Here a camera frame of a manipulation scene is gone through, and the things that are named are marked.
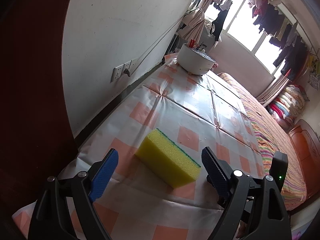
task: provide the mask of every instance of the striped bedspread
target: striped bedspread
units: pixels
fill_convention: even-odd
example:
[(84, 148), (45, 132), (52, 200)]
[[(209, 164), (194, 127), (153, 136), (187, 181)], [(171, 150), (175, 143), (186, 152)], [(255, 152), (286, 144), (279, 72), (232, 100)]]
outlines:
[(288, 171), (281, 195), (287, 210), (292, 210), (306, 200), (307, 190), (300, 165), (289, 136), (276, 123), (266, 109), (233, 77), (227, 73), (218, 74), (239, 94), (260, 148), (265, 174), (269, 174), (272, 156), (280, 151), (288, 155)]

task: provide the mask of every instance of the white rice cooker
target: white rice cooker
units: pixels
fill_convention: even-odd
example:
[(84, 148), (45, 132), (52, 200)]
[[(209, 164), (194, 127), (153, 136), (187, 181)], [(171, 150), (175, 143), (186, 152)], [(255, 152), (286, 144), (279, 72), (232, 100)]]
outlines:
[(186, 71), (194, 75), (204, 75), (212, 68), (215, 60), (207, 54), (196, 49), (191, 49), (183, 44), (178, 53), (177, 62)]

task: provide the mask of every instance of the plastic tablecloth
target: plastic tablecloth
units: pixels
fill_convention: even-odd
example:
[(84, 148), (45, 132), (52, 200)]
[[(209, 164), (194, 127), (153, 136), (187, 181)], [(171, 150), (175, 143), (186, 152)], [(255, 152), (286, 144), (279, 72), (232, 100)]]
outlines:
[[(222, 210), (218, 195), (201, 168), (196, 182), (172, 189), (134, 155), (144, 137), (159, 128), (199, 164), (209, 146), (233, 169), (263, 178), (263, 164), (251, 123), (237, 92), (209, 71), (188, 75), (176, 56), (151, 74), (100, 125), (78, 158), (59, 175), (71, 178), (103, 159), (110, 148), (119, 164), (101, 198), (94, 203), (114, 240), (205, 240)], [(34, 203), (12, 217), (27, 236)], [(80, 239), (85, 239), (72, 198), (69, 212)]]

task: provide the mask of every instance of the silver bolt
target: silver bolt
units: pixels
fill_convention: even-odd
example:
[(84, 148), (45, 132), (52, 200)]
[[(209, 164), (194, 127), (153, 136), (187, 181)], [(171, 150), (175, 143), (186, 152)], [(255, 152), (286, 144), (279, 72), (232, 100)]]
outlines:
[(54, 181), (54, 176), (48, 177), (48, 178), (47, 178), (47, 181), (48, 181), (48, 182), (53, 182), (53, 181)]
[(239, 171), (239, 170), (235, 170), (233, 174), (236, 175), (237, 177), (241, 177), (243, 175), (242, 171)]
[(84, 178), (85, 176), (87, 176), (87, 172), (86, 171), (81, 171), (78, 173), (78, 177), (80, 178)]
[(267, 176), (266, 176), (266, 180), (268, 180), (268, 181), (273, 181), (273, 177), (272, 177), (271, 175), (267, 175)]

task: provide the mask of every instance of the sponge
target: sponge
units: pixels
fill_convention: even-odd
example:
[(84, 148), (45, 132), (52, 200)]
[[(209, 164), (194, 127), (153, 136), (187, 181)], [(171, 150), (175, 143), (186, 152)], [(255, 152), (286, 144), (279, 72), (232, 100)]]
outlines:
[(195, 181), (201, 166), (158, 128), (142, 141), (135, 155), (173, 188)]

